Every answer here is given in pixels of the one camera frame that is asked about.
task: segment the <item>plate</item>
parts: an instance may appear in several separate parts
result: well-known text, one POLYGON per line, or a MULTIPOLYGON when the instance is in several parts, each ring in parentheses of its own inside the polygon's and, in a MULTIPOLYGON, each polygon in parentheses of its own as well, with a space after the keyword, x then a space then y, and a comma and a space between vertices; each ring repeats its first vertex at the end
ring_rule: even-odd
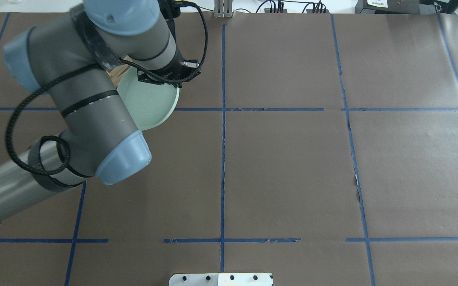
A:
POLYGON ((140 130, 162 124, 178 103, 180 89, 172 85, 153 85, 137 80, 137 69, 130 67, 118 85, 118 93, 140 130))

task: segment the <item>robotic arm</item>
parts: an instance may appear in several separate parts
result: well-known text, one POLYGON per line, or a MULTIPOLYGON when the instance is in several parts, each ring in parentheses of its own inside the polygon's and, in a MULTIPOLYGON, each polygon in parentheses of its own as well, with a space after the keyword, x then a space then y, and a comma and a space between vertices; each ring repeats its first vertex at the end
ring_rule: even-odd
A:
POLYGON ((149 164, 142 132, 106 71, 128 63, 141 66, 140 81, 180 87, 200 73, 204 61, 204 56, 200 63, 183 58, 156 0, 84 0, 17 36, 4 47, 4 58, 25 89, 36 96, 48 89, 68 128, 17 156, 11 142, 14 113, 6 140, 12 161, 0 166, 0 222, 89 177, 112 185, 149 164), (127 55, 133 63, 121 60, 127 55))

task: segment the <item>white label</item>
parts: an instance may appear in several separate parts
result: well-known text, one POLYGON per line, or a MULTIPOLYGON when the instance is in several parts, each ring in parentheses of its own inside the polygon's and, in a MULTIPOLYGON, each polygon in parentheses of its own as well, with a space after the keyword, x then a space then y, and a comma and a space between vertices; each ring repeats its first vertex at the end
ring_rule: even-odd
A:
POLYGON ((388 0, 367 0, 367 4, 376 6, 376 7, 388 7, 388 0))

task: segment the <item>light blue joint cap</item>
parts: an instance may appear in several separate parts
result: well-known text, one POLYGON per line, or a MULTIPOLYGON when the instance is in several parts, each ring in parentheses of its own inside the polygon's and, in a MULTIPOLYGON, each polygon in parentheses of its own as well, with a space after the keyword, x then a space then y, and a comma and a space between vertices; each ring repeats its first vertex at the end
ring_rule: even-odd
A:
POLYGON ((132 176, 151 162, 151 152, 140 130, 126 137, 103 159, 95 176, 110 186, 132 176))
POLYGON ((88 18, 100 29, 134 36, 151 29, 160 16, 157 0, 84 0, 88 18))
POLYGON ((3 59, 8 71, 31 93, 40 88, 27 56, 27 39, 32 30, 33 27, 27 29, 3 47, 3 59))

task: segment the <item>table surface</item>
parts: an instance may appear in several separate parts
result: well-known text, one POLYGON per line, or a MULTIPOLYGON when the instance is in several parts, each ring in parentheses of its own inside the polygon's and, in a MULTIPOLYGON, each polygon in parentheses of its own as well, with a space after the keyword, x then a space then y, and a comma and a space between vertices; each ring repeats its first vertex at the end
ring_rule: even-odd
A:
MULTIPOLYGON (((0 164, 27 96, 2 47, 54 16, 0 13, 0 164)), ((165 286, 218 272, 273 273, 278 286, 458 285, 458 16, 207 22, 203 73, 144 132, 153 162, 4 221, 0 285, 165 286)), ((198 15, 176 27, 184 56, 201 56, 198 15)), ((64 128, 43 96, 16 148, 64 128)))

